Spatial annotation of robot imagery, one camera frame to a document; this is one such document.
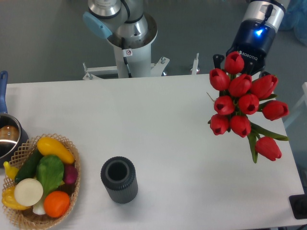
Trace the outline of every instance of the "green leaf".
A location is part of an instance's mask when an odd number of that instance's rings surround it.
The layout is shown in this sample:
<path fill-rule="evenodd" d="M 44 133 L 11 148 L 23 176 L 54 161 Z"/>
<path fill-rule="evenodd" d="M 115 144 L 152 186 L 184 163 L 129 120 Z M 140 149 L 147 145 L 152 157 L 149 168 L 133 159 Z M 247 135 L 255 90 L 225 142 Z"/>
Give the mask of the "green leaf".
<path fill-rule="evenodd" d="M 60 186 L 63 175 L 64 164 L 56 155 L 48 155 L 40 160 L 36 178 L 43 186 L 44 197 Z"/>
<path fill-rule="evenodd" d="M 258 126 L 254 123 L 250 123 L 251 124 L 251 128 L 256 130 L 258 133 L 266 136 L 266 137 L 271 137 L 273 139 L 276 139 L 276 140 L 284 140 L 284 141 L 288 141 L 289 138 L 287 136 L 284 136 L 284 135 L 281 135 L 281 134 L 278 134 L 278 133 L 274 133 L 274 132 L 271 132 L 265 128 L 262 128 L 261 126 Z"/>
<path fill-rule="evenodd" d="M 258 107 L 258 112 L 261 112 L 263 110 L 263 108 L 268 104 L 270 103 L 271 101 L 267 101 L 267 102 L 264 102 L 262 104 L 259 104 L 259 107 Z"/>
<path fill-rule="evenodd" d="M 277 96 L 278 96 L 277 94 L 272 93 L 270 96 L 268 96 L 265 99 L 259 99 L 259 101 L 270 100 L 270 99 L 276 98 Z"/>
<path fill-rule="evenodd" d="M 256 141 L 257 141 L 257 137 L 254 133 L 250 133 L 248 134 L 248 141 L 249 141 L 249 147 L 250 147 L 250 151 L 251 151 L 251 156 L 253 158 L 254 163 L 257 163 L 257 159 L 258 159 L 258 153 L 255 150 L 255 146 L 256 146 Z"/>

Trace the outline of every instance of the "table surface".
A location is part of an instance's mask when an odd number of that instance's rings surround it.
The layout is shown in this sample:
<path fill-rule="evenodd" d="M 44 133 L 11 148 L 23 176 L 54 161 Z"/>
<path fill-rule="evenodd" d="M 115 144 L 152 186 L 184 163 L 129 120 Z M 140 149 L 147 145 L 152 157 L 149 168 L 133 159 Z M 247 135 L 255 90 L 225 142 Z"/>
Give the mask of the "table surface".
<path fill-rule="evenodd" d="M 81 189 L 54 229 L 242 230 L 306 224 L 288 197 L 302 194 L 289 142 L 281 159 L 259 156 L 247 138 L 215 136 L 207 122 L 217 92 L 208 75 L 9 84 L 7 107 L 30 137 L 69 138 L 82 161 Z M 282 120 L 254 123 L 285 135 Z M 108 196 L 100 170 L 114 156 L 135 165 L 139 192 L 128 204 Z M 0 170 L 0 180 L 4 170 Z M 1 228 L 14 229 L 0 212 Z"/>

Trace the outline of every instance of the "yellow bell pepper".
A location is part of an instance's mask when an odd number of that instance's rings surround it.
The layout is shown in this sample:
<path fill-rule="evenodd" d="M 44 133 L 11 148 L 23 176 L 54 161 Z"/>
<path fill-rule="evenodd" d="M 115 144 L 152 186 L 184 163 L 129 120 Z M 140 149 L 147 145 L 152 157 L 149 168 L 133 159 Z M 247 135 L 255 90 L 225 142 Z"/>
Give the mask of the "yellow bell pepper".
<path fill-rule="evenodd" d="M 13 181 L 19 169 L 10 166 L 10 163 L 8 163 L 7 161 L 3 163 L 3 166 L 5 168 L 5 174 Z"/>
<path fill-rule="evenodd" d="M 30 208 L 27 206 L 23 206 L 16 201 L 14 197 L 14 191 L 15 191 L 15 186 L 5 189 L 2 193 L 2 203 L 6 207 L 10 207 L 12 209 L 17 209 L 17 210 L 26 210 Z"/>
<path fill-rule="evenodd" d="M 73 164 L 73 154 L 58 140 L 50 137 L 42 137 L 37 141 L 38 151 L 44 155 L 56 155 L 64 164 Z"/>

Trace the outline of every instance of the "black cylinder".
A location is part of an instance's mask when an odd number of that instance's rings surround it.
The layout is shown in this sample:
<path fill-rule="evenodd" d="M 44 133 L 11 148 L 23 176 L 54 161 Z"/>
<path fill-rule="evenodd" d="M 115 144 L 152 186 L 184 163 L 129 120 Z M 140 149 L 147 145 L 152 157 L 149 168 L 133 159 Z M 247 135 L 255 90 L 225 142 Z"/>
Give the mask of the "black cylinder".
<path fill-rule="evenodd" d="M 125 157 L 113 157 L 101 169 L 101 180 L 109 196 L 120 204 L 130 202 L 138 193 L 133 163 Z"/>

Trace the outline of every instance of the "pot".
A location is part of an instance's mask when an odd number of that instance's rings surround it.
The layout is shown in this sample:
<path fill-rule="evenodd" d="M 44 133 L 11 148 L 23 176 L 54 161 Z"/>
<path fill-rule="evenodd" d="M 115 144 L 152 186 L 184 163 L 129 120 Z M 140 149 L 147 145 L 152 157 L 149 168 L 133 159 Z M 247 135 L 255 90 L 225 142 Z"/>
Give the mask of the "pot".
<path fill-rule="evenodd" d="M 28 140 L 28 135 L 20 122 L 8 114 L 5 93 L 8 82 L 8 72 L 0 73 L 0 168 L 5 161 L 10 161 L 14 152 Z"/>

